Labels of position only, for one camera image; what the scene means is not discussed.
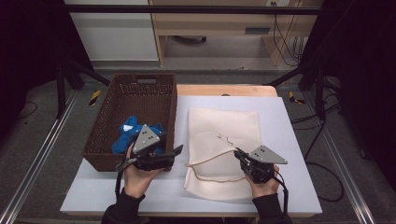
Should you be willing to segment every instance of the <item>white cabinet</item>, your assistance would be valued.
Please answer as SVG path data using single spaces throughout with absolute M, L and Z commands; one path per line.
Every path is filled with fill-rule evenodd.
M 64 0 L 67 5 L 148 5 L 147 0 Z M 91 61 L 158 61 L 149 13 L 71 13 Z

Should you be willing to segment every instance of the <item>person's left hand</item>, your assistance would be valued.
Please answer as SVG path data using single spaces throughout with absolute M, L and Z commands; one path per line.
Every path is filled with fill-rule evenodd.
M 128 148 L 128 158 L 131 155 L 132 146 Z M 127 195 L 140 198 L 145 194 L 149 188 L 149 184 L 155 176 L 160 174 L 164 169 L 143 171 L 139 170 L 134 165 L 128 166 L 124 171 L 124 191 Z

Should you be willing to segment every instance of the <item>hand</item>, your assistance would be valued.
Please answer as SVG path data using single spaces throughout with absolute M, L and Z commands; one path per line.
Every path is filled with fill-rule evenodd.
M 130 158 L 132 146 L 128 148 L 127 157 Z M 143 171 L 139 170 L 134 165 L 128 166 L 124 171 L 124 191 L 127 195 L 140 198 L 145 194 L 149 188 L 149 184 L 155 176 L 160 174 L 163 169 Z
M 274 165 L 274 169 L 276 170 L 275 176 L 277 176 L 277 172 L 279 172 L 279 167 Z M 250 184 L 253 198 L 277 193 L 279 183 L 276 182 L 273 178 L 271 178 L 267 183 L 264 184 L 255 184 L 253 180 L 250 179 L 250 177 L 248 176 L 246 176 L 246 179 L 247 182 Z

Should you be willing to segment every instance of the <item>gray floor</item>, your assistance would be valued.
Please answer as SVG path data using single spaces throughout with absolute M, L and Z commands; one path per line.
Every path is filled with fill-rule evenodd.
M 147 62 L 94 64 L 97 72 L 104 77 L 111 78 L 115 73 L 174 72 L 177 74 L 178 83 L 262 84 L 292 69 L 283 63 L 279 67 L 271 66 L 265 51 L 258 49 L 264 49 L 259 37 L 209 37 L 206 43 L 171 38 L 163 67 Z M 44 223 L 43 219 L 48 223 L 61 223 L 60 220 L 64 220 L 64 223 L 77 223 L 77 220 L 88 223 L 87 220 L 100 219 L 70 217 L 59 211 L 67 188 L 70 187 L 82 160 L 81 151 L 106 92 L 106 87 L 95 80 L 86 76 L 83 76 L 83 79 L 86 85 L 82 91 L 78 91 L 75 105 L 21 207 L 18 221 L 35 218 L 33 220 L 36 223 Z M 293 78 L 277 88 L 278 95 L 284 99 L 290 119 L 312 114 L 308 105 L 289 101 L 290 91 L 294 92 L 297 99 L 309 100 L 306 96 L 312 95 L 310 91 L 299 92 L 296 89 L 298 80 L 299 77 Z M 89 106 L 88 103 L 95 90 L 103 92 L 98 102 Z M 57 113 L 55 82 L 34 88 L 29 92 L 27 100 L 36 103 L 37 110 L 31 116 L 19 119 L 8 138 L 0 146 L 1 211 L 6 209 L 7 203 L 12 199 L 55 121 Z M 329 97 L 327 101 L 326 106 L 337 103 L 335 97 Z M 27 115 L 34 109 L 34 105 L 26 104 L 21 115 Z M 326 130 L 346 162 L 375 223 L 396 223 L 396 193 L 382 176 L 375 162 L 361 158 L 353 134 L 342 114 L 338 112 L 338 109 L 334 109 L 328 113 Z M 295 124 L 294 127 L 309 128 L 316 125 L 315 120 L 311 119 Z M 318 128 L 295 131 L 302 153 L 307 151 L 317 131 Z M 314 144 L 308 160 L 336 171 L 323 140 L 322 135 Z M 334 177 L 315 166 L 308 166 L 308 170 L 322 197 L 333 199 L 339 195 L 340 186 Z M 293 221 L 295 223 L 361 223 L 350 199 L 351 195 L 345 195 L 338 203 L 320 200 L 323 214 L 311 218 L 295 218 Z

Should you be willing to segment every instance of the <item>floor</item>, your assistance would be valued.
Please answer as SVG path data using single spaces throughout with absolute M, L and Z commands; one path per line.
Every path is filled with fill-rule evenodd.
M 194 84 L 261 85 L 293 68 L 284 63 L 273 67 L 259 37 L 209 36 L 205 43 L 174 37 L 170 38 L 168 44 L 163 67 L 157 62 L 93 64 L 97 73 L 108 78 L 115 73 L 175 72 L 178 83 Z M 292 62 L 286 54 L 285 59 Z M 21 196 L 23 203 L 11 206 L 17 223 L 98 223 L 100 220 L 99 217 L 70 217 L 59 212 L 67 188 L 81 162 L 81 150 L 103 97 L 99 97 L 94 106 L 88 106 L 88 102 L 94 91 L 101 90 L 102 96 L 106 92 L 106 87 L 97 81 L 84 75 L 82 77 L 86 83 L 82 91 L 67 91 L 68 97 L 75 97 L 74 106 L 68 111 L 62 129 L 53 136 L 53 145 L 43 146 L 43 143 L 57 122 L 55 82 L 29 92 L 27 100 L 31 103 L 27 103 L 21 112 L 21 117 L 25 118 L 17 120 L 8 138 L 0 145 L 0 169 L 3 171 L 0 181 L 6 183 L 0 188 L 0 210 L 6 211 L 9 202 L 15 201 L 13 197 Z M 294 77 L 277 87 L 290 120 L 313 114 L 311 103 L 314 93 L 299 91 L 296 86 L 299 78 Z M 305 104 L 291 101 L 291 91 L 296 100 L 304 100 Z M 324 95 L 328 95 L 327 108 L 338 103 L 331 91 L 325 90 Z M 303 154 L 315 139 L 320 123 L 313 117 L 293 124 Z M 49 149 L 47 154 L 43 153 L 43 148 Z M 45 155 L 43 162 L 39 163 L 39 174 L 30 169 L 37 153 Z M 319 201 L 323 214 L 311 218 L 294 218 L 294 223 L 396 223 L 396 193 L 381 175 L 375 162 L 361 158 L 340 107 L 328 111 L 326 124 L 307 161 L 325 166 L 339 176 L 346 193 L 339 202 L 328 202 L 337 199 L 342 192 L 337 178 L 317 165 L 308 164 L 318 195 L 322 198 Z M 22 185 L 29 182 L 26 181 L 28 178 L 32 178 L 33 183 Z

